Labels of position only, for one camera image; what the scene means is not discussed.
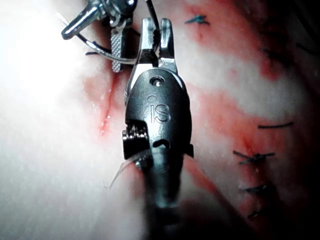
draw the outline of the knurled grip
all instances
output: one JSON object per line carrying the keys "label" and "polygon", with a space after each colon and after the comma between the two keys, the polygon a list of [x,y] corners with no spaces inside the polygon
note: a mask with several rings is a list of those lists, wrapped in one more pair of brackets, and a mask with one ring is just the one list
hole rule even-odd
{"label": "knurled grip", "polygon": [[[125,57],[125,45],[127,38],[126,29],[113,28],[111,30],[111,54],[118,58]],[[119,73],[124,69],[124,65],[118,61],[112,61],[112,71]]]}

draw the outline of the skin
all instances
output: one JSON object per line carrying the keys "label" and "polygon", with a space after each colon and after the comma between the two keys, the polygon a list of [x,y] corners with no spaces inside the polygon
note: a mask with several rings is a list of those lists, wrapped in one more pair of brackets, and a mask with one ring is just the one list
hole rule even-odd
{"label": "skin", "polygon": [[[281,18],[289,41],[260,34],[282,7],[263,1],[154,1],[173,25],[175,59],[191,102],[194,159],[186,156],[179,209],[196,234],[224,226],[260,238],[312,234],[319,146],[319,60],[292,12]],[[0,239],[141,239],[146,236],[143,176],[123,162],[123,92],[130,68],[111,62],[77,38],[65,41],[61,13],[72,20],[85,1],[4,2],[0,9]],[[196,14],[209,24],[184,24]],[[134,13],[140,32],[144,1]],[[99,22],[82,31],[108,47]],[[131,36],[133,52],[139,39]],[[259,49],[288,55],[287,67]],[[280,129],[258,125],[294,122]],[[259,164],[252,156],[276,153]],[[271,192],[241,191],[270,183]],[[267,207],[268,211],[248,219]]]}

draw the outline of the pin hole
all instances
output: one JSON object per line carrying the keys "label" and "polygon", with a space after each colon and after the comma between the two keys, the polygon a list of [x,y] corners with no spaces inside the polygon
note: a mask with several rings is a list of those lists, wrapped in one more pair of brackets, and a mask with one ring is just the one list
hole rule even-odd
{"label": "pin hole", "polygon": [[170,148],[170,144],[167,140],[165,139],[160,139],[158,141],[155,141],[152,145],[154,148],[165,148],[165,149],[169,149]]}
{"label": "pin hole", "polygon": [[164,84],[165,80],[160,76],[154,76],[150,79],[150,84],[155,87],[160,87]]}

